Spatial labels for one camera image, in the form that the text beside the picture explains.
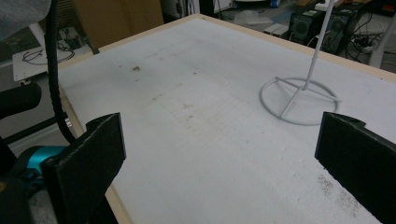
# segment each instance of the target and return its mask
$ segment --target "white wire stand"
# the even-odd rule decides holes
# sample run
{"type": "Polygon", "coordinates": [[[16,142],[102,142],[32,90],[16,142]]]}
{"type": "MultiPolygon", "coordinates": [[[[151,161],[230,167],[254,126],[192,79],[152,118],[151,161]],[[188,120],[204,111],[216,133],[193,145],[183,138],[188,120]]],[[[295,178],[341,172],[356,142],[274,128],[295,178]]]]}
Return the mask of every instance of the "white wire stand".
{"type": "Polygon", "coordinates": [[[334,6],[334,0],[330,0],[329,7],[326,11],[326,15],[324,18],[324,22],[320,30],[318,43],[315,48],[315,53],[312,58],[312,63],[309,68],[307,78],[276,77],[274,80],[266,83],[262,87],[261,100],[263,106],[271,114],[273,114],[279,119],[298,125],[307,125],[307,126],[319,125],[321,123],[322,113],[325,110],[328,111],[329,104],[332,105],[331,108],[333,112],[337,112],[339,108],[339,104],[341,103],[341,100],[337,98],[335,93],[325,85],[316,82],[315,80],[311,80],[315,68],[315,64],[318,58],[318,53],[320,51],[320,47],[323,42],[323,37],[325,36],[327,25],[329,23],[329,19],[332,14],[333,6],[334,6]],[[280,99],[280,98],[285,98],[285,97],[286,98],[289,97],[286,106],[279,108],[279,104],[285,102],[285,99],[280,99]],[[300,108],[297,108],[298,114],[294,116],[296,117],[294,118],[293,115],[290,114],[290,112],[292,112],[293,109],[295,110],[296,109],[295,107],[298,107],[298,103],[297,103],[298,100],[300,101],[305,100],[305,102],[303,104],[300,104],[300,108]],[[317,112],[319,111],[317,113],[318,114],[317,119],[315,118],[315,116],[312,116],[313,114],[312,111],[317,111],[317,112]]]}

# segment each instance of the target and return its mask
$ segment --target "circular wire base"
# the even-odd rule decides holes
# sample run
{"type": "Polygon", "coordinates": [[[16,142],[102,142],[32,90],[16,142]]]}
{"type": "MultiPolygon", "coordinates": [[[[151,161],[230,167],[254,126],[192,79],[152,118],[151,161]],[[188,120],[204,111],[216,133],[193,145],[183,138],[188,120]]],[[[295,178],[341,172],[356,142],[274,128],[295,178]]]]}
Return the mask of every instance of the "circular wire base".
{"type": "Polygon", "coordinates": [[[275,117],[285,120],[286,122],[293,123],[293,124],[298,124],[298,125],[305,125],[305,126],[313,126],[313,125],[319,125],[321,123],[321,115],[319,120],[314,120],[314,121],[309,121],[309,120],[302,120],[302,119],[291,119],[286,116],[287,112],[290,112],[292,110],[293,104],[295,104],[295,101],[297,100],[297,97],[302,93],[302,92],[310,92],[312,94],[318,95],[320,98],[323,100],[330,100],[334,104],[334,109],[333,112],[337,112],[339,108],[339,104],[341,101],[336,97],[335,93],[330,90],[328,87],[325,85],[316,82],[315,80],[310,80],[309,83],[313,84],[316,89],[311,89],[307,88],[304,90],[304,85],[297,85],[293,83],[292,81],[298,81],[301,82],[303,81],[304,84],[306,82],[305,78],[302,77],[288,77],[288,78],[280,78],[276,77],[274,80],[267,82],[263,87],[261,91],[261,100],[262,100],[262,105],[275,117]],[[292,95],[290,98],[288,104],[283,108],[282,111],[276,112],[267,102],[265,98],[265,94],[267,92],[267,89],[278,82],[282,82],[284,84],[287,84],[289,86],[292,86],[293,88],[296,89],[296,92],[292,95]]]}

